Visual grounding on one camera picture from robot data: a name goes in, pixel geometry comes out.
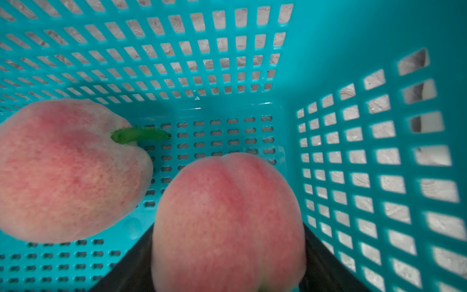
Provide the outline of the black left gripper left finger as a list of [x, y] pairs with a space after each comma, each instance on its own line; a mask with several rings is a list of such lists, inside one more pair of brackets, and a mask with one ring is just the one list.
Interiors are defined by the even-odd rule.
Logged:
[[155, 292], [152, 274], [153, 225], [89, 292]]

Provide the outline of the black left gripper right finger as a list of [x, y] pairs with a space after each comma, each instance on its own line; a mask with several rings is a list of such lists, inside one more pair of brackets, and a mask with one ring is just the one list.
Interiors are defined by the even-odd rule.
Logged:
[[305, 226], [306, 272], [301, 292], [370, 292]]

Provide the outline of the pink peach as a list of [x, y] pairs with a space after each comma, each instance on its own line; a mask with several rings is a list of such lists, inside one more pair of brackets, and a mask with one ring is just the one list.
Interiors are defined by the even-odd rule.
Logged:
[[62, 243], [106, 230], [150, 186], [153, 162], [137, 143], [169, 138], [89, 100], [26, 105], [1, 124], [1, 231]]
[[297, 198], [247, 153], [186, 166], [165, 190], [153, 228], [158, 292], [290, 292], [306, 270]]

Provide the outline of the teal plastic basket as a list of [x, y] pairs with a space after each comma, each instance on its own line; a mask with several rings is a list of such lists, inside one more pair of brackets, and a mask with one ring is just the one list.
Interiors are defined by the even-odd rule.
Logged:
[[467, 289], [465, 1], [2, 1], [1, 119], [88, 99], [132, 125], [154, 174], [115, 226], [1, 234], [1, 290], [87, 292], [188, 164], [272, 164], [305, 226], [371, 292]]

